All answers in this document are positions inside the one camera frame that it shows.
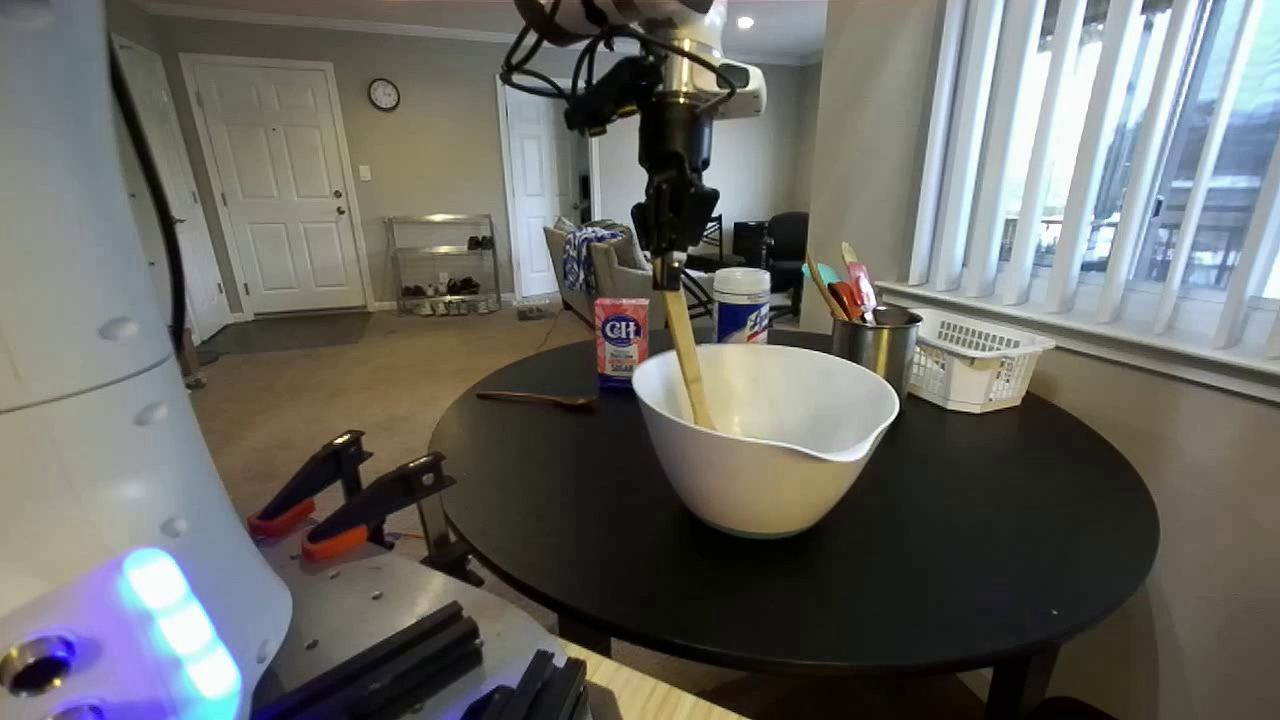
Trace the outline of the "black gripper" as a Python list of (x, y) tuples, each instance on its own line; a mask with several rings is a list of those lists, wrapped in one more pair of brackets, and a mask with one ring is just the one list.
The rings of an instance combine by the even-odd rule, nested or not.
[(691, 249), (718, 194), (702, 186), (712, 167), (712, 119), (695, 104), (657, 97), (638, 110), (643, 199), (633, 208), (638, 244), (652, 252), (652, 287), (675, 292), (675, 252)]

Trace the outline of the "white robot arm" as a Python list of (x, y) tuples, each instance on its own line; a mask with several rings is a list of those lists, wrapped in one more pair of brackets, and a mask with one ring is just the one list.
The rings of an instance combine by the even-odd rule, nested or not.
[(563, 123), (604, 136), (638, 119), (643, 199), (633, 227), (652, 252), (652, 285), (680, 287), (682, 255), (716, 218), (712, 123), (766, 110), (755, 64), (718, 50), (727, 0), (511, 0), (524, 30), (500, 59), (514, 93), (560, 102)]

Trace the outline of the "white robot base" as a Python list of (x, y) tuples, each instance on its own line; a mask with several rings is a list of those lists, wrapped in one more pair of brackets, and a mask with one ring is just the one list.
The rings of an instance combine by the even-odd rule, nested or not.
[(0, 0), (0, 629), (68, 656), (2, 718), (249, 720), (288, 624), (136, 237), (105, 0)]

